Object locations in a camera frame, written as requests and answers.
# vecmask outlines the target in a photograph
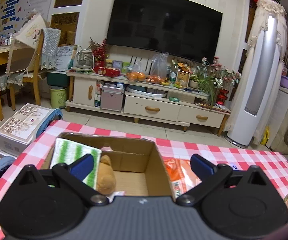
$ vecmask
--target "red vase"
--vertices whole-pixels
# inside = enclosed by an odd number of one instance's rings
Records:
[[[229,91],[226,89],[220,89],[220,94],[217,96],[217,101],[216,103],[223,106],[225,103],[225,100],[227,99],[227,96],[225,94],[228,94]]]
[[[104,67],[105,66],[105,61],[95,61],[94,66],[95,67]]]

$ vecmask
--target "blue strip on poster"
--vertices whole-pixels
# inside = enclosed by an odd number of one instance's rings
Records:
[[[7,5],[7,7],[8,7],[8,6],[11,6],[11,5],[13,5],[13,4],[16,4],[16,3],[18,3],[18,2],[19,2],[19,0],[17,0],[16,2],[9,3],[9,4]]]
[[[8,10],[11,10],[11,9],[14,9],[14,5],[7,7],[6,9],[3,10],[3,12],[8,11]]]
[[[13,2],[13,1],[16,1],[16,0],[8,0],[8,1],[6,1],[6,4],[10,3],[10,2]]]
[[[9,11],[5,12],[5,15],[6,15],[6,14],[9,14],[9,13],[12,13],[12,12],[15,12],[15,9],[9,10]]]
[[[15,15],[15,13],[10,13],[10,14],[4,15],[4,16],[2,17],[2,19],[8,18],[9,16],[13,16],[13,15]]]
[[[14,25],[6,26],[6,27],[4,27],[3,31],[8,30],[8,29],[12,29],[13,27],[14,27]]]

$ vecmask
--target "floor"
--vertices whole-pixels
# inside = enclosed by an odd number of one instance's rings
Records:
[[[34,103],[31,98],[17,97],[16,108],[19,110],[26,103]],[[50,100],[42,98],[42,106],[51,108]],[[64,120],[68,122],[75,122],[82,125],[88,125],[97,128],[108,130],[116,130],[138,135],[151,136],[156,138],[163,138],[175,141],[185,141],[199,144],[215,145],[220,147],[234,148],[224,139],[224,137],[217,136],[217,129],[209,128],[202,125],[191,125],[186,132],[182,131],[182,127],[178,125],[171,125],[161,122],[153,122],[148,120],[140,120],[139,123],[134,123],[134,119],[125,116],[118,116],[112,114],[105,114],[99,112],[92,112],[82,109],[72,109],[73,112],[63,110]],[[15,112],[7,105],[3,106],[4,120],[0,122],[0,126],[7,121]],[[249,149],[265,150],[265,146],[250,145]]]

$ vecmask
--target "towel on chair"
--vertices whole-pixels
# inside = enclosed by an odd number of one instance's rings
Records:
[[[61,36],[61,30],[43,28],[44,43],[42,49],[41,69],[52,69],[55,67],[56,52]]]

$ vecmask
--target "checkered tablecloth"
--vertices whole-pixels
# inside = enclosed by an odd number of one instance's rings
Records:
[[[156,143],[161,155],[165,159],[190,159],[193,154],[199,154],[214,164],[228,163],[235,165],[239,170],[247,170],[250,165],[255,164],[265,171],[282,197],[288,193],[288,162],[279,153],[170,141],[94,128],[76,123],[54,121],[40,137],[26,148],[2,176],[0,179],[0,200],[23,166],[33,164],[37,168],[41,167],[56,137],[62,132],[149,139]],[[4,235],[0,230],[0,239],[3,237]]]

